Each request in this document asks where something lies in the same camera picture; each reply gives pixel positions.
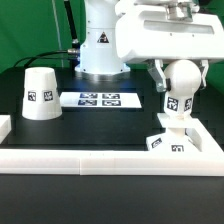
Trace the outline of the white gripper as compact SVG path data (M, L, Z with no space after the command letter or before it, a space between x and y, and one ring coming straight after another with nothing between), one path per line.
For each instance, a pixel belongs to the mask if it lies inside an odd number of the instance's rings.
M216 15L192 12L192 20L169 17L172 0L120 0L115 5L118 56L127 63L143 63L158 92L167 90L163 61L200 61L200 89L207 86L210 62L224 60L224 28Z

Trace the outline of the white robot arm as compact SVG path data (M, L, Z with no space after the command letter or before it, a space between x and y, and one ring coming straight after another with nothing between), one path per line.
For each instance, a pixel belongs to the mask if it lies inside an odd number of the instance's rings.
M86 39L76 70L90 77L128 72L146 63L159 92L170 89L162 66L187 59L205 77L224 60L224 28L194 0L84 0Z

